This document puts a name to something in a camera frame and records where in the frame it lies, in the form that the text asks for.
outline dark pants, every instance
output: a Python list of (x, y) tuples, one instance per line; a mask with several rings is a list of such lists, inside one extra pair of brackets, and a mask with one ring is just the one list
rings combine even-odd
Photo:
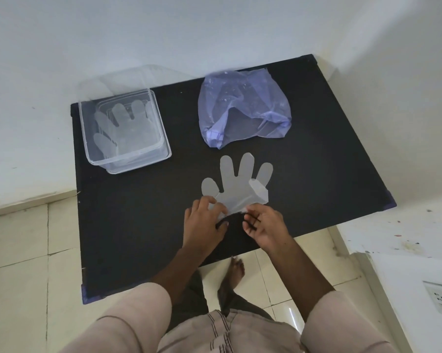
[[(218, 290), (218, 301), (220, 303), (221, 312), (226, 317), (229, 315), (229, 310), (232, 308), (235, 310), (252, 312), (272, 320), (271, 316), (263, 309), (247, 302), (227, 286), (223, 286)], [(205, 294), (203, 292), (201, 275), (197, 270), (190, 278), (179, 301), (172, 306), (172, 316), (167, 332), (190, 318), (206, 315), (207, 313), (208, 304), (206, 303)]]

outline beige sleeve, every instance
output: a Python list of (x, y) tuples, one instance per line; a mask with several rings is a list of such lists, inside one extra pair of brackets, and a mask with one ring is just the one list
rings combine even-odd
[(169, 326), (167, 291), (148, 282), (132, 289), (61, 353), (155, 353)]
[(301, 342), (310, 353), (395, 353), (340, 291), (329, 292), (314, 306)]

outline tiled floor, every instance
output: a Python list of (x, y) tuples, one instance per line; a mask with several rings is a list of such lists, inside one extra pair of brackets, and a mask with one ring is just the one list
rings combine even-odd
[[(296, 238), (337, 290), (392, 342), (365, 277), (351, 257), (336, 254), (327, 230)], [(240, 256), (246, 276), (236, 292), (299, 331), (304, 322), (269, 257)], [(229, 260), (201, 268), (210, 310)], [(77, 200), (72, 197), (0, 217), (0, 352), (57, 352), (122, 294), (83, 305)]]

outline transparent plastic container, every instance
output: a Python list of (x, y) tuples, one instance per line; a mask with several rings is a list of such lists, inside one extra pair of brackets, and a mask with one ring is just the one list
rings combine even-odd
[(88, 161), (111, 174), (165, 160), (172, 154), (154, 92), (144, 89), (79, 104)]
[(149, 87), (192, 77), (157, 65), (118, 71), (79, 84), (88, 161), (118, 174), (168, 159), (171, 149)]

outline white wall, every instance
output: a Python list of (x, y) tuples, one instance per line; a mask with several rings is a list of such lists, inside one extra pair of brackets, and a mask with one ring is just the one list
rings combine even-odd
[[(442, 258), (442, 0), (385, 1), (353, 20), (329, 83), (398, 207), (338, 228), (351, 252)], [(396, 16), (377, 31), (379, 14)]]
[(80, 81), (325, 58), (366, 0), (0, 0), (0, 207), (74, 189)]
[(422, 283), (442, 284), (442, 260), (383, 254), (371, 259), (414, 353), (442, 353), (442, 314)]

